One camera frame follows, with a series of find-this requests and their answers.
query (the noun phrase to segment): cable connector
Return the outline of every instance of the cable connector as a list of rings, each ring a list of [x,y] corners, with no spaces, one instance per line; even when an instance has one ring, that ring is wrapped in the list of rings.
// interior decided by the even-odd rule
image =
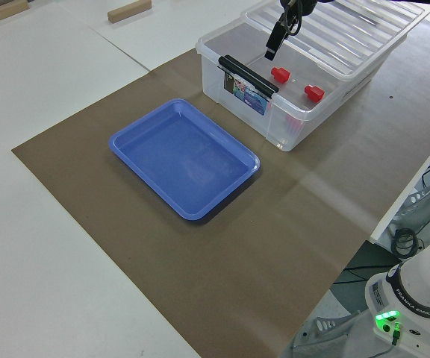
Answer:
[[[401,324],[399,322],[396,322],[393,331],[393,341],[391,342],[392,345],[396,345],[399,337],[401,336],[400,326]]]

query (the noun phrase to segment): clear plastic storage box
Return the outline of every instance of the clear plastic storage box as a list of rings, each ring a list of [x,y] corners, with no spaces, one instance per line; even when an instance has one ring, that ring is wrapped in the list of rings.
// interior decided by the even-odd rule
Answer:
[[[426,16],[421,7],[386,0],[336,0],[318,3],[302,19],[302,29],[285,40],[274,61],[264,58],[266,43],[283,9],[277,0],[263,1],[234,22],[203,36],[203,91],[252,126],[282,151],[290,151],[376,73],[406,34]],[[232,56],[279,91],[271,98],[236,72],[220,65]],[[277,83],[273,67],[290,79]],[[310,100],[306,86],[325,94]]]

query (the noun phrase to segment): black band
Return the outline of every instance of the black band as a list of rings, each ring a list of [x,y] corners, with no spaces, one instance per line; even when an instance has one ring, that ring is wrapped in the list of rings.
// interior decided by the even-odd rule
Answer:
[[[399,264],[392,276],[386,274],[386,281],[393,287],[394,295],[410,311],[424,318],[430,318],[430,307],[415,301],[405,290],[401,281],[401,265]]]

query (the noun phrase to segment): wooden block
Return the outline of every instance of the wooden block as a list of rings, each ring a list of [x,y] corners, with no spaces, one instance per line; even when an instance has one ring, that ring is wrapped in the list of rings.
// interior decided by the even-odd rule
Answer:
[[[28,0],[13,0],[0,6],[0,20],[6,19],[16,13],[20,13],[29,8]]]
[[[107,13],[107,17],[110,22],[115,23],[133,15],[137,15],[138,13],[142,13],[148,9],[152,9],[152,0],[138,0],[129,5],[109,11]]]

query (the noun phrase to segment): plastic container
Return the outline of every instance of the plastic container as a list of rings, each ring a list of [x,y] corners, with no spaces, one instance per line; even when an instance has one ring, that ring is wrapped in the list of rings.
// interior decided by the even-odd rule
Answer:
[[[118,131],[109,147],[187,220],[202,218],[260,168],[255,154],[182,99]]]
[[[318,3],[303,17],[302,29],[285,40],[274,61],[264,58],[272,27],[282,12],[279,1],[263,1],[234,22],[203,36],[203,90],[282,151],[290,151],[376,73],[406,34],[426,15],[422,8],[385,0]],[[219,64],[230,55],[279,91],[271,98]],[[290,72],[284,84],[273,67]],[[306,86],[325,92],[310,100]]]

